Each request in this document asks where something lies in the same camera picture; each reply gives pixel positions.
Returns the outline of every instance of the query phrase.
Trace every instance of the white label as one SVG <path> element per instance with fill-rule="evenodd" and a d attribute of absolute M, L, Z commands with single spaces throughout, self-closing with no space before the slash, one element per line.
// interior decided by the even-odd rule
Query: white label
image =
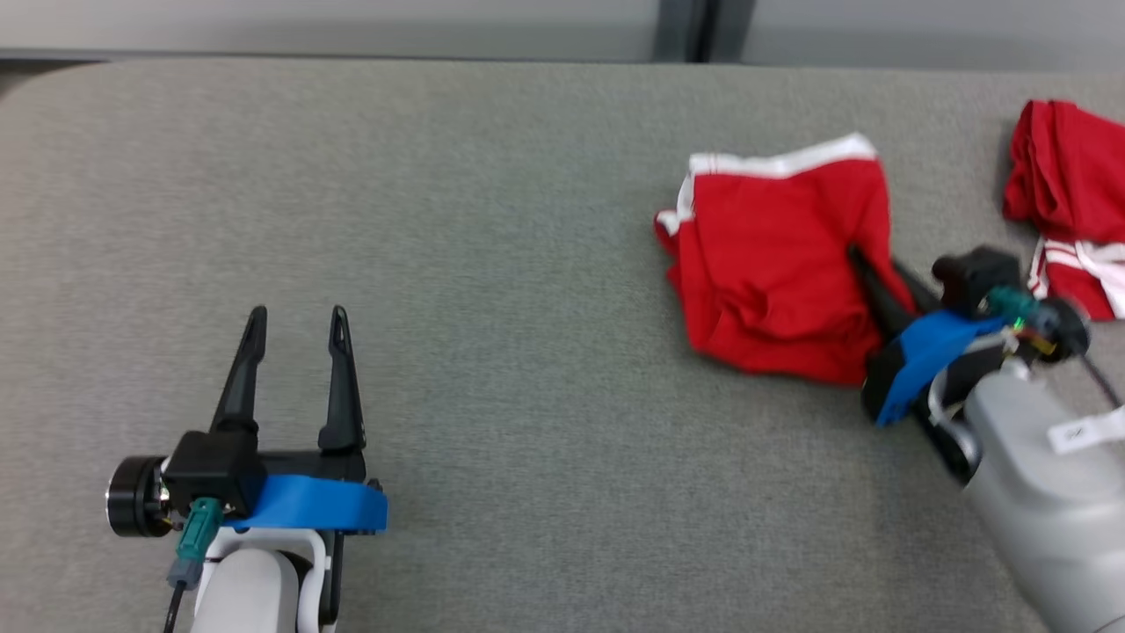
<path fill-rule="evenodd" d="M 1047 429 L 1051 447 L 1065 455 L 1106 442 L 1125 440 L 1125 407 Z"/>

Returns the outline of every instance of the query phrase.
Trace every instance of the blue tape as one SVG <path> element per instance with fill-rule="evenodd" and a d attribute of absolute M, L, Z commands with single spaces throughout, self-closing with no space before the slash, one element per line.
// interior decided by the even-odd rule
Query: blue tape
<path fill-rule="evenodd" d="M 897 423 L 910 413 L 910 404 L 982 335 L 1004 329 L 1004 319 L 971 322 L 947 309 L 932 311 L 900 336 L 903 367 L 894 376 L 875 426 Z"/>
<path fill-rule="evenodd" d="M 270 476 L 254 515 L 224 527 L 281 527 L 385 532 L 387 497 L 362 483 L 305 476 Z"/>

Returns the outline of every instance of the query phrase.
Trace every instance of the cable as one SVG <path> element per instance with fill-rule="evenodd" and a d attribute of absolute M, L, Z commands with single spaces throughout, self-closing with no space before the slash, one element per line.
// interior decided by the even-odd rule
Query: cable
<path fill-rule="evenodd" d="M 183 599 L 183 590 L 187 587 L 188 584 L 181 580 L 176 584 L 176 589 L 172 590 L 172 602 L 169 603 L 168 615 L 164 616 L 164 633 L 176 631 L 176 616 L 180 613 L 180 600 Z"/>
<path fill-rule="evenodd" d="M 1117 390 L 1114 389 L 1114 386 L 1109 385 L 1109 380 L 1106 379 L 1106 376 L 1101 373 L 1101 370 L 1099 370 L 1098 367 L 1094 364 L 1094 361 L 1090 361 L 1090 358 L 1087 356 L 1086 354 L 1079 354 L 1078 358 L 1082 361 L 1082 365 L 1086 367 L 1086 371 L 1089 372 L 1090 378 L 1094 379 L 1094 382 L 1098 383 L 1098 387 L 1101 388 L 1102 394 L 1105 394 L 1106 398 L 1109 399 L 1109 403 L 1114 406 L 1114 409 L 1120 408 L 1122 397 L 1117 394 Z"/>

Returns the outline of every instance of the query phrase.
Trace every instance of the red cloth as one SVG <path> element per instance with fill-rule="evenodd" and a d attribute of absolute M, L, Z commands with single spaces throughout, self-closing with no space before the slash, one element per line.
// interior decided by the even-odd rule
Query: red cloth
<path fill-rule="evenodd" d="M 858 134 L 770 159 L 695 154 L 656 232 L 692 347 L 747 372 L 863 383 L 883 341 L 848 244 L 912 305 L 891 266 L 882 165 Z"/>
<path fill-rule="evenodd" d="M 1044 237 L 1032 290 L 1068 297 L 1095 320 L 1125 318 L 1120 248 L 1106 247 L 1125 242 L 1125 126 L 1069 101 L 1028 101 L 1011 160 L 1004 215 Z"/>

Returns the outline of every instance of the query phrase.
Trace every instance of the gray table surface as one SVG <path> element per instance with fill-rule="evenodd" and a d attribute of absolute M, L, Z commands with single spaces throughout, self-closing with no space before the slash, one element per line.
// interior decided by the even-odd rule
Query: gray table surface
<path fill-rule="evenodd" d="M 174 543 L 106 480 L 206 426 L 270 308 L 263 446 L 313 446 L 351 314 L 392 530 L 344 631 L 1036 631 L 929 446 L 690 351 L 651 234 L 692 151 L 854 129 L 908 263 L 981 242 L 1028 98 L 1122 76 L 158 61 L 0 100 L 0 630 L 156 631 Z M 1125 337 L 1095 356 L 1125 382 Z M 1077 368 L 1052 382 L 1104 407 Z M 183 630 L 187 630 L 186 618 Z"/>

